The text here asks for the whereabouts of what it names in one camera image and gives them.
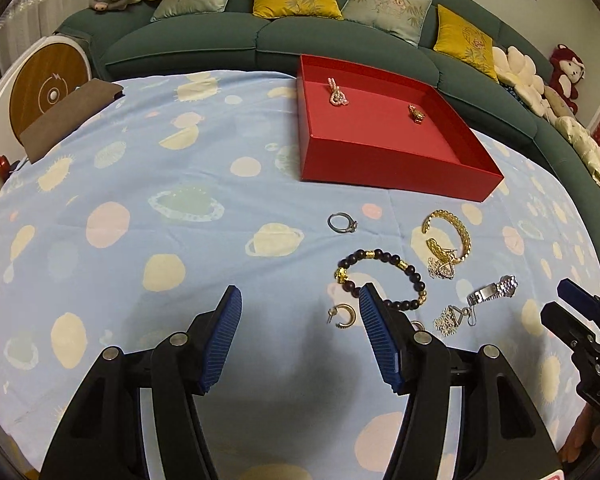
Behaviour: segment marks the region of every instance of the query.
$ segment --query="silver watch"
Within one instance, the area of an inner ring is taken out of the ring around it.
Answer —
[[[496,298],[511,298],[515,292],[518,282],[515,276],[503,276],[498,283],[491,283],[480,290],[472,292],[466,297],[469,306],[475,306],[484,301]]]

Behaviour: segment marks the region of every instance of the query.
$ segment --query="silver screw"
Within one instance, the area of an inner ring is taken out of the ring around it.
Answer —
[[[429,332],[416,332],[413,335],[413,340],[421,345],[428,345],[433,340]]]
[[[487,357],[490,357],[491,359],[495,359],[500,355],[500,350],[498,350],[498,348],[493,345],[485,346],[482,351]]]
[[[115,346],[110,346],[102,351],[102,358],[105,361],[113,361],[113,359],[118,357],[118,354],[120,354],[118,349]]]
[[[188,339],[189,339],[189,337],[187,336],[187,334],[178,332],[177,334],[173,334],[169,338],[169,343],[171,343],[173,346],[182,346],[182,345],[184,345],[184,343],[186,343],[188,341]]]

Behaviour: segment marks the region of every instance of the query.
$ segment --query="brown case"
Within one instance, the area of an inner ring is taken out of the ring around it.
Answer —
[[[33,164],[87,119],[122,97],[122,86],[91,79],[55,104],[20,134],[20,143]]]

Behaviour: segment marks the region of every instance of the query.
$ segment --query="round wooden panel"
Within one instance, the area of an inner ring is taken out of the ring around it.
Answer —
[[[71,45],[52,43],[31,56],[13,84],[9,103],[18,141],[33,121],[88,80],[84,58]]]

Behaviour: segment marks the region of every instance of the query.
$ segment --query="red box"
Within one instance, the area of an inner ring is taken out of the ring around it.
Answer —
[[[329,102],[333,77],[349,101]],[[481,202],[503,180],[438,91],[415,79],[327,57],[300,57],[302,180],[404,189]],[[409,104],[426,115],[422,124]]]

